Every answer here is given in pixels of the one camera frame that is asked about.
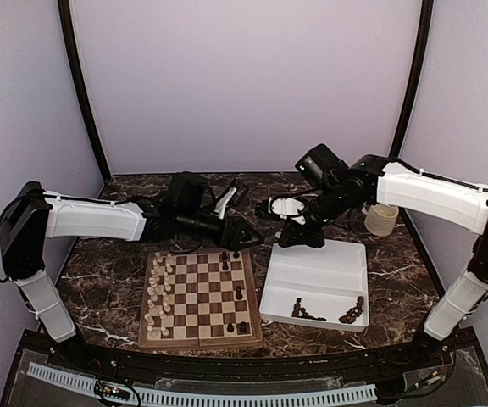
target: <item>white wall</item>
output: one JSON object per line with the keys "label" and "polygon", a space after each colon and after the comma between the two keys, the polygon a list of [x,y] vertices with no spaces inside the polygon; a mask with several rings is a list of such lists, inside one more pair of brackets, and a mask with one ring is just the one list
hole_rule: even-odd
{"label": "white wall", "polygon": [[293,170],[387,154],[419,0],[73,2],[114,173]]}
{"label": "white wall", "polygon": [[[57,2],[0,2],[0,211],[28,180],[93,196],[102,181],[64,50]],[[47,245],[55,277],[69,241]],[[0,285],[0,398],[24,328],[36,323],[16,286]]]}
{"label": "white wall", "polygon": [[[488,2],[435,3],[402,157],[428,171],[488,183]],[[475,236],[413,214],[445,285],[471,256]],[[488,360],[488,301],[472,319]]]}

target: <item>black pole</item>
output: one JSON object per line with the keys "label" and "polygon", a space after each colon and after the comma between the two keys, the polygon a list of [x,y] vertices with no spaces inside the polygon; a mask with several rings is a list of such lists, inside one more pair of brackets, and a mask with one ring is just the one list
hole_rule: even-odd
{"label": "black pole", "polygon": [[90,139],[91,148],[97,161],[97,167],[101,171],[101,176],[106,182],[110,179],[110,169],[108,168],[107,158],[101,145],[101,139],[95,126],[95,120],[93,119],[92,106],[90,105],[90,99],[86,91],[86,84],[84,82],[84,76],[82,75],[82,69],[80,67],[80,59],[78,55],[78,48],[76,47],[75,32],[73,30],[73,20],[71,18],[69,0],[58,0],[59,19],[61,21],[61,29],[64,33],[65,49],[67,50],[67,59],[69,60],[69,67],[71,69],[71,75],[73,76],[73,82],[75,83],[76,97],[80,105],[80,111],[82,112],[82,119],[86,126],[88,138]]}
{"label": "black pole", "polygon": [[390,157],[398,157],[400,155],[404,137],[408,130],[408,123],[410,121],[410,116],[412,115],[419,78],[421,76],[421,70],[423,69],[424,52],[427,48],[427,40],[429,39],[433,2],[433,0],[423,0],[421,3],[421,16],[419,17],[419,28],[417,30],[417,39],[415,40],[415,49],[413,50],[412,68],[410,69],[410,76],[408,78],[406,94],[404,95],[404,102],[402,103],[400,118],[398,119],[398,125],[396,125],[395,136],[391,145],[391,151],[389,152]]}

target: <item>table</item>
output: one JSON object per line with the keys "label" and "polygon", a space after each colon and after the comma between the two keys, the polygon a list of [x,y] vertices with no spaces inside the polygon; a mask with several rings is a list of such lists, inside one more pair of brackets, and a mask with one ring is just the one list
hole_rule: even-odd
{"label": "table", "polygon": [[[233,178],[250,187],[235,212],[246,217],[265,236],[263,245],[251,249],[260,301],[275,233],[281,230],[282,224],[257,219],[253,214],[255,203],[309,186],[297,173],[205,176],[216,194],[222,193]],[[100,198],[153,196],[164,190],[169,181],[170,175],[114,176]],[[410,341],[438,295],[404,222],[399,218],[395,231],[388,237],[368,233],[363,227],[363,215],[358,211],[338,222],[349,229],[329,226],[325,229],[326,237],[366,245],[370,324],[365,331],[341,332],[273,322],[263,324],[262,348],[156,352],[203,357],[288,357],[379,348]],[[88,343],[139,350],[137,338],[147,256],[167,250],[169,245],[101,238],[82,238],[77,242],[57,287]]]}

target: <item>black chess piece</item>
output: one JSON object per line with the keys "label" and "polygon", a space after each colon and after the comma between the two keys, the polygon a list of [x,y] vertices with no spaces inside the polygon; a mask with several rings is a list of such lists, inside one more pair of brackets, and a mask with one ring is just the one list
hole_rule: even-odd
{"label": "black chess piece", "polygon": [[235,287],[235,290],[236,290],[236,296],[235,298],[238,299],[239,301],[241,299],[243,299],[244,297],[242,296],[242,287],[241,286],[236,286]]}

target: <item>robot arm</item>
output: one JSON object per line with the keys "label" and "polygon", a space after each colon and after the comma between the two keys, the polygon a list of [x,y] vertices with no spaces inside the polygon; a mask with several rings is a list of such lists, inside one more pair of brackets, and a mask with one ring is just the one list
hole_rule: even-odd
{"label": "robot arm", "polygon": [[417,210],[451,221],[479,235],[474,256],[424,322],[419,340],[441,341],[488,297],[488,186],[455,181],[417,170],[397,159],[367,155],[351,168],[325,145],[310,150],[296,165],[320,194],[269,198],[256,215],[285,219],[279,245],[324,245],[323,228],[346,210],[366,202]]}
{"label": "robot arm", "polygon": [[173,176],[169,189],[154,198],[127,201],[76,198],[49,192],[28,182],[0,218],[3,269],[17,284],[36,318],[56,343],[74,337],[78,329],[45,271],[45,238],[109,237],[130,242],[157,243],[179,234],[208,239],[229,250],[243,250],[263,242],[240,217],[226,216],[247,192],[233,181],[209,207],[202,207],[207,180],[192,173]]}

